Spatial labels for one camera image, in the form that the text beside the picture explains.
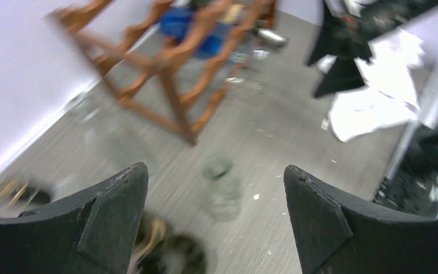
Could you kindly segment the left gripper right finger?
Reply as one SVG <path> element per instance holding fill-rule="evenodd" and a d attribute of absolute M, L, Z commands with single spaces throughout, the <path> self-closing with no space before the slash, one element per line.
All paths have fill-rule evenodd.
<path fill-rule="evenodd" d="M 283 182 L 303 273 L 438 273 L 438 220 L 361 199 L 294 165 Z"/>

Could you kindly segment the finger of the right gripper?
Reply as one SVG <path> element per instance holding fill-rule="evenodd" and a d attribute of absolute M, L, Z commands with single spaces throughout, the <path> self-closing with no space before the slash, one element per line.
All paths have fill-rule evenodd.
<path fill-rule="evenodd" d="M 339 30 L 340 19 L 332 15 L 326 1 L 322 1 L 323 22 L 316 42 L 307 59 L 307 66 L 311 66 L 326 55 L 338 55 L 339 42 L 335 34 Z"/>
<path fill-rule="evenodd" d="M 313 92 L 313 98 L 321 98 L 363 86 L 365 82 L 355 60 L 337 58 Z"/>

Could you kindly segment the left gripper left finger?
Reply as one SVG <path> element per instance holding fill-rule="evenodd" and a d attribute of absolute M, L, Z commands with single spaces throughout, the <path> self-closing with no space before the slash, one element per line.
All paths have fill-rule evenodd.
<path fill-rule="evenodd" d="M 126 273 L 148 191 L 136 163 L 50 204 L 0 217 L 0 273 Z"/>

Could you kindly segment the dark green wine bottle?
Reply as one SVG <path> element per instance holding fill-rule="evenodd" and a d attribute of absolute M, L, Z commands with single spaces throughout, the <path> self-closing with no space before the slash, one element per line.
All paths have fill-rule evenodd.
<path fill-rule="evenodd" d="M 224 13 L 219 23 L 226 25 L 241 25 L 246 19 L 252 2 L 234 3 Z M 275 15 L 277 1 L 270 1 L 264 5 L 259 17 L 256 19 L 254 27 L 250 33 L 254 34 L 261 40 L 261 43 L 272 49 L 284 49 L 289 43 L 289 38 L 277 34 L 273 28 L 275 26 Z"/>

